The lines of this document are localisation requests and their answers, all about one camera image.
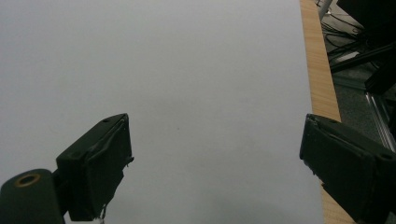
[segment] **white paper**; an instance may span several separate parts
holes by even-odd
[[[323,222],[297,0],[6,1],[0,74],[0,183],[128,113],[106,222]]]

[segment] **wooden table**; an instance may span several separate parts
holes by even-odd
[[[312,110],[314,114],[341,120],[317,7],[309,0],[301,0],[300,3],[311,88]],[[347,212],[324,189],[322,190],[322,203],[326,224],[354,223]]]

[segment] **wire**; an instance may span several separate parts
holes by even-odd
[[[328,55],[334,55],[347,50],[356,50],[360,45],[361,45],[360,41],[354,41],[329,51]]]
[[[370,64],[375,68],[375,69],[378,69],[379,67],[377,66],[377,65],[375,65],[375,63],[373,63],[373,62],[370,62]]]
[[[332,57],[329,59],[329,62],[331,62],[332,60],[339,58],[341,56],[343,56],[344,54],[346,54],[347,52],[352,52],[352,51],[357,51],[357,48],[339,48],[339,49],[335,49],[334,51],[332,51],[332,53],[328,53],[328,57]]]
[[[339,46],[339,45],[334,44],[334,43],[329,39],[329,36],[338,36],[338,37],[341,37],[341,36],[339,36],[339,35],[325,35],[324,38],[329,42],[329,44],[335,46],[336,48],[345,48],[344,46]]]
[[[323,22],[321,25],[322,25],[323,33],[339,35],[339,36],[349,38],[349,39],[357,39],[356,35],[347,33],[345,31],[337,30],[337,29],[333,28],[332,26],[330,26],[329,24],[327,24],[326,22]]]
[[[330,16],[332,16],[333,18],[335,18],[335,19],[338,20],[338,21],[341,21],[341,22],[346,23],[346,24],[348,24],[348,25],[350,25],[350,26],[353,26],[353,27],[355,27],[356,29],[363,30],[362,27],[359,27],[359,26],[354,25],[354,24],[352,24],[352,23],[349,23],[349,22],[347,22],[347,21],[341,20],[340,18],[334,16],[333,14],[331,14]]]

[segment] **black plastic part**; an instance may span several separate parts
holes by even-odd
[[[365,82],[366,90],[370,93],[383,94],[396,83],[396,54],[390,56],[385,64],[372,74]]]
[[[62,181],[62,179],[59,177],[58,170],[52,174],[52,179],[55,185],[56,195],[59,199],[59,209],[62,216],[64,216],[71,204],[73,204],[73,192],[69,182]]]
[[[56,161],[58,182],[68,183],[72,192],[67,205],[71,219],[99,217],[133,159],[127,114],[103,119],[65,150]]]
[[[9,179],[1,188],[0,223],[63,224],[52,173],[37,169]]]
[[[355,221],[386,221],[396,202],[390,150],[340,122],[307,115],[300,158]]]
[[[392,43],[378,49],[374,49],[362,54],[358,54],[354,58],[347,59],[343,62],[336,63],[330,66],[330,70],[332,74],[334,74],[363,63],[368,63],[377,59],[382,59],[391,54],[394,54],[395,51],[396,51],[396,43]]]
[[[396,2],[394,0],[339,0],[337,6],[366,29],[380,27],[395,18]]]

